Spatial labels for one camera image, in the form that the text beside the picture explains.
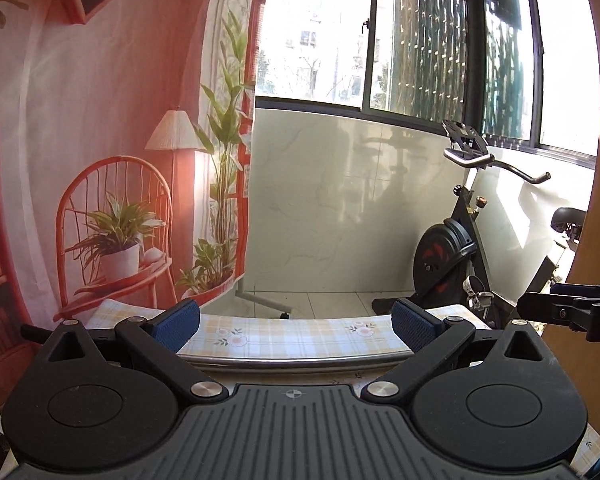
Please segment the black exercise bike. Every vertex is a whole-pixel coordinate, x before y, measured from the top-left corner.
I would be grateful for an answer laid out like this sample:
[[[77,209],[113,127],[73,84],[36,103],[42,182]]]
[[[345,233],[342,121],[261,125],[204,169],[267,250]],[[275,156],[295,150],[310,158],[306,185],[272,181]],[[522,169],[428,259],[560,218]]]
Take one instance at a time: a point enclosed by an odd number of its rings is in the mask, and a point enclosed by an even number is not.
[[[443,128],[445,157],[467,172],[452,214],[422,234],[408,300],[430,309],[461,304],[493,327],[519,296],[565,281],[578,248],[592,170],[554,158],[489,148],[460,122]]]

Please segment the printed red backdrop curtain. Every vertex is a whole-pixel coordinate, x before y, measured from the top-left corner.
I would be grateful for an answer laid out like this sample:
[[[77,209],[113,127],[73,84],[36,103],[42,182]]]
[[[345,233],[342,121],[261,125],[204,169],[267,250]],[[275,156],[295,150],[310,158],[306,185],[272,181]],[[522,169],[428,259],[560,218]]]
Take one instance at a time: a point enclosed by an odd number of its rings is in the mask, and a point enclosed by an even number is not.
[[[256,0],[105,0],[71,24],[70,0],[0,0],[0,408],[31,364],[23,324],[83,318],[108,298],[203,309],[242,276]],[[76,250],[110,196],[162,220],[125,257],[136,282],[95,292]]]

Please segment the dark window frame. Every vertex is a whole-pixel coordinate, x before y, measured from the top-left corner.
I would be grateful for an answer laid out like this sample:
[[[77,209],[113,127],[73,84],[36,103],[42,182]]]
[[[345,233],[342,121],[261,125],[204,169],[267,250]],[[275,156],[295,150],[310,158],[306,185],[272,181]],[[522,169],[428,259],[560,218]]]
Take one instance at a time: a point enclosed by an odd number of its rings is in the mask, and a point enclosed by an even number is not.
[[[437,132],[593,166],[590,0],[266,0],[257,104]]]

